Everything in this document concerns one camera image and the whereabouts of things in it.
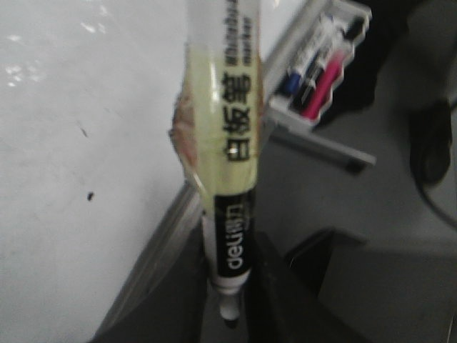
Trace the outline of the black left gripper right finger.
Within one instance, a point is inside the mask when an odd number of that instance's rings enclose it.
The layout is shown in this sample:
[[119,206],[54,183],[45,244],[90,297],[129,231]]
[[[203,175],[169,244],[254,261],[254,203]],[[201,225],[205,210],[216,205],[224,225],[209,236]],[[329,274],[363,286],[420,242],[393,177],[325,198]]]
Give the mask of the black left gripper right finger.
[[250,342],[356,342],[357,333],[319,303],[264,232],[255,235],[246,287]]

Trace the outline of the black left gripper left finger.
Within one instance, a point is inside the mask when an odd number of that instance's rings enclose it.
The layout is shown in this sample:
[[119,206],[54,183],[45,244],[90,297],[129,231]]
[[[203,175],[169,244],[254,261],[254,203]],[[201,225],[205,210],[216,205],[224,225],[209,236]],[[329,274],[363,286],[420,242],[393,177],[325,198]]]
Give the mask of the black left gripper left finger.
[[201,222],[164,278],[92,342],[200,342],[208,294]]

